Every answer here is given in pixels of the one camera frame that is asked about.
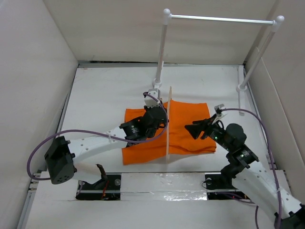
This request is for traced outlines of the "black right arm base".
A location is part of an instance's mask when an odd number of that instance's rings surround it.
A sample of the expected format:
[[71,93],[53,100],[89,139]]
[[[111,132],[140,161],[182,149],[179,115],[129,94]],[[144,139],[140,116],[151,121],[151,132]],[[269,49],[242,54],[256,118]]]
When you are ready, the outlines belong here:
[[208,200],[238,200],[250,202],[250,198],[227,181],[221,173],[205,173],[202,187]]

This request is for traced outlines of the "wooden clothes hanger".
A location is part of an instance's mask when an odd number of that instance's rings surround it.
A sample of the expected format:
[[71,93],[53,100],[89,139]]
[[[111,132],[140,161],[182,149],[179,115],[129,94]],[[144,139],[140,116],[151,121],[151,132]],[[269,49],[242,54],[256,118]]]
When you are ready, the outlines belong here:
[[[169,94],[168,94],[168,101],[167,101],[167,117],[170,118],[170,105],[172,100],[172,87],[169,88]],[[170,146],[170,134],[169,134],[169,122],[167,123],[167,129],[166,129],[166,164],[169,164],[169,146]]]

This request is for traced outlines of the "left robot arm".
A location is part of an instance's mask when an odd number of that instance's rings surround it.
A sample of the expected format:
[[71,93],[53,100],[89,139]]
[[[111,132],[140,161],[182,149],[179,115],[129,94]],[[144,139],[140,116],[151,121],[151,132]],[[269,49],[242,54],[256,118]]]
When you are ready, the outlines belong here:
[[94,133],[93,136],[67,140],[64,136],[55,138],[44,155],[51,183],[62,184],[77,176],[84,178],[95,189],[106,185],[106,177],[101,173],[89,174],[76,164],[81,161],[113,149],[148,143],[158,138],[158,129],[165,129],[168,123],[166,109],[162,106],[145,108],[143,116],[121,124],[106,133]]

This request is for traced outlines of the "orange trousers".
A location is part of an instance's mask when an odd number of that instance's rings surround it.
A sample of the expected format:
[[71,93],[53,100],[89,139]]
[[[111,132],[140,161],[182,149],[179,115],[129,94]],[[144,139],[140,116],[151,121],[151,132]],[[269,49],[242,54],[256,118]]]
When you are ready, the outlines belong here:
[[216,143],[206,138],[193,139],[185,129],[193,121],[210,117],[206,103],[184,103],[170,101],[169,112],[169,139],[166,133],[158,139],[122,149],[122,163],[124,165],[143,164],[166,156],[166,144],[169,144],[169,154],[174,155],[199,155],[214,153]]

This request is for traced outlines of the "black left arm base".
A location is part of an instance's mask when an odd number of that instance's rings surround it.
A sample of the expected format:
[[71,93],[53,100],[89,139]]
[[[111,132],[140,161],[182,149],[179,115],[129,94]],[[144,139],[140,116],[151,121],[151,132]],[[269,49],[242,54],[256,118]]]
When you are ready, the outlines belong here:
[[79,181],[76,192],[77,200],[101,200],[117,201],[121,200],[121,173],[106,173],[103,166],[96,165],[101,179],[94,184],[86,181]]

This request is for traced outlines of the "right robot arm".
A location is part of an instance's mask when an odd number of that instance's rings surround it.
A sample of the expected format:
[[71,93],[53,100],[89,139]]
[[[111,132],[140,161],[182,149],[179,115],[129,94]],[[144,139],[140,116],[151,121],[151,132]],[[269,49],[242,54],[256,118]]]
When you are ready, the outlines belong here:
[[194,121],[185,129],[194,138],[209,137],[227,150],[229,164],[221,170],[220,182],[246,194],[274,223],[276,229],[303,229],[305,206],[284,188],[277,186],[257,155],[246,144],[246,134],[238,124],[222,128],[216,116]]

